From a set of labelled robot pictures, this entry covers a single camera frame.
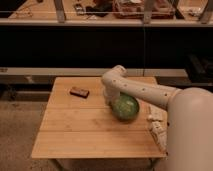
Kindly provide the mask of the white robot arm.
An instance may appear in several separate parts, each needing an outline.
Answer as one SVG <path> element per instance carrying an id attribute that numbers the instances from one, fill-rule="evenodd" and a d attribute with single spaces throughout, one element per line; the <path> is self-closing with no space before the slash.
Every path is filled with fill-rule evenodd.
<path id="1" fill-rule="evenodd" d="M 106 102 L 123 92 L 167 111 L 167 171 L 212 171 L 213 93 L 133 81 L 125 74 L 117 65 L 102 75 Z"/>

